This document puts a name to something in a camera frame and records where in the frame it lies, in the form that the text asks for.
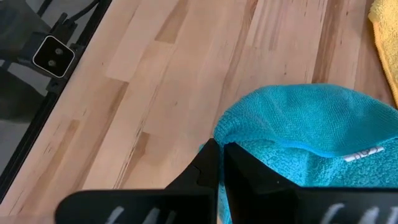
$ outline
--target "butcher block countertop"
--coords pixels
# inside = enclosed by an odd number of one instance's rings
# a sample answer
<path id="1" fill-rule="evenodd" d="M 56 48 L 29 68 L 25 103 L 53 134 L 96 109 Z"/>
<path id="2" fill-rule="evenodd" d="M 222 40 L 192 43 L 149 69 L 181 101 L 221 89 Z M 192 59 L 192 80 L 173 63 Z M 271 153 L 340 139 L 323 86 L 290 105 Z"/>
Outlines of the butcher block countertop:
<path id="1" fill-rule="evenodd" d="M 113 0 L 0 217 L 51 216 L 78 190 L 164 188 L 261 86 L 333 83 L 394 105 L 372 1 Z"/>

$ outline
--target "towel label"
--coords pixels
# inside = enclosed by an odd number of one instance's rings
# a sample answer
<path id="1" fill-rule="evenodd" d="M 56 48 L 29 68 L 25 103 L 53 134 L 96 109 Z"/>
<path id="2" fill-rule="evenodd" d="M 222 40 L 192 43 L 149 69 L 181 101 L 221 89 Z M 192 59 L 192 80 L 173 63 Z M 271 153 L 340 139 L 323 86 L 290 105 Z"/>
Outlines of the towel label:
<path id="1" fill-rule="evenodd" d="M 344 160 L 345 160 L 346 162 L 351 162 L 351 161 L 354 161 L 354 160 L 356 160 L 356 159 L 364 158 L 364 157 L 366 157 L 366 156 L 370 156 L 371 154 L 375 154 L 375 153 L 377 153 L 377 152 L 381 152 L 381 151 L 383 151 L 383 150 L 384 150 L 383 147 L 381 147 L 381 146 L 376 146 L 376 147 L 373 147 L 373 148 L 368 149 L 368 150 L 363 150 L 363 151 L 361 151 L 361 152 L 357 152 L 357 153 L 354 153 L 354 154 L 345 156 L 345 157 L 344 157 Z"/>

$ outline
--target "yellow microfiber towel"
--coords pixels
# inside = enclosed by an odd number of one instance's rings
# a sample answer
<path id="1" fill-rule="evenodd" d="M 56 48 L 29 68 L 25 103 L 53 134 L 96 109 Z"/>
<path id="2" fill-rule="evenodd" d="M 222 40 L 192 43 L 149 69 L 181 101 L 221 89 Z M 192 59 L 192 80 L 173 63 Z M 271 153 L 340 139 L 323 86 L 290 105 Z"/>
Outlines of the yellow microfiber towel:
<path id="1" fill-rule="evenodd" d="M 375 0 L 369 19 L 387 81 L 398 105 L 398 0 Z"/>

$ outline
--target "blue fabric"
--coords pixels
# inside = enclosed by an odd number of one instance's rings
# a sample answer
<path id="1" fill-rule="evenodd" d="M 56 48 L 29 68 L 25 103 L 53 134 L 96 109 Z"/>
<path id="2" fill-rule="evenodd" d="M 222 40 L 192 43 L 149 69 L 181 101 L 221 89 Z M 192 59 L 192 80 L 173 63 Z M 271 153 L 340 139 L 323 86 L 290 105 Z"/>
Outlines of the blue fabric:
<path id="1" fill-rule="evenodd" d="M 236 142 L 301 186 L 398 187 L 398 111 L 340 86 L 260 88 L 225 111 L 214 137 L 221 148 Z M 342 158 L 375 146 L 385 150 Z M 222 181 L 219 213 L 231 223 Z"/>

